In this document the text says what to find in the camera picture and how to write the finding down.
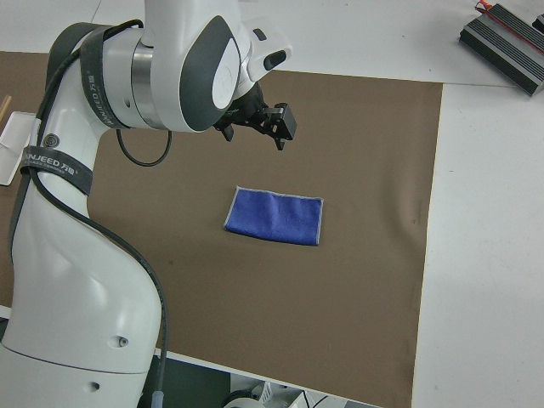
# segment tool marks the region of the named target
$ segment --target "red wire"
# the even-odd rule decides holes
[[[478,4],[482,4],[484,6],[484,8],[480,8],[478,7]],[[521,41],[523,41],[524,43],[527,43],[529,44],[532,48],[534,48],[536,51],[538,51],[539,53],[541,53],[542,55],[544,55],[544,50],[541,49],[540,47],[536,46],[534,43],[532,43],[531,41],[529,41],[527,38],[519,35],[516,31],[514,31],[512,28],[510,28],[508,25],[504,24],[502,21],[500,21],[499,19],[497,19],[493,14],[491,14],[489,12],[489,9],[491,8],[492,6],[490,6],[487,2],[481,0],[479,2],[476,3],[476,7],[475,9],[477,9],[481,14],[486,14],[490,19],[492,19],[493,21],[499,23],[501,26],[503,26],[504,28],[506,28],[508,31],[510,31],[514,36],[516,36],[517,38],[519,38]]]

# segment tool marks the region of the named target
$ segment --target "brown paper sheet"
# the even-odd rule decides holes
[[[36,111],[45,56],[0,53],[0,97]],[[407,408],[417,342],[441,85],[294,72],[263,79],[288,102],[283,152],[237,128],[174,134],[159,167],[101,140],[89,210],[154,265],[171,312],[170,349],[382,407]],[[166,133],[126,131],[140,160]],[[223,230],[237,185],[325,199],[320,245]],[[13,277],[7,234],[16,185],[0,189],[0,304]]]

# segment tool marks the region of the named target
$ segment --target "white tabletop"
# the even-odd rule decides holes
[[[544,95],[530,99],[458,43],[475,3],[241,0],[245,17],[267,15],[291,38],[282,69],[447,84],[414,408],[544,400]],[[542,1],[501,4],[528,22],[544,13]],[[143,14],[143,0],[3,0],[0,50],[47,52],[72,22]]]

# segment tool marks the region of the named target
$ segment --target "folded blue towel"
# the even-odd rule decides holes
[[[226,230],[268,241],[318,245],[322,198],[236,187]]]

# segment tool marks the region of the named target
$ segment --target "black strap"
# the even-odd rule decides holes
[[[54,72],[57,71],[62,61],[72,53],[74,47],[84,38],[89,32],[100,27],[99,24],[91,23],[76,23],[67,27],[57,37],[53,46],[49,50],[48,74],[46,85],[51,80]]]
[[[80,47],[80,62],[82,70],[82,85],[88,104],[95,115],[108,127],[115,129],[128,128],[111,109],[105,93],[103,54],[104,34],[109,26],[101,26],[91,32]]]
[[[63,151],[50,147],[27,146],[22,160],[22,168],[25,167],[56,174],[87,196],[91,193],[93,171]]]

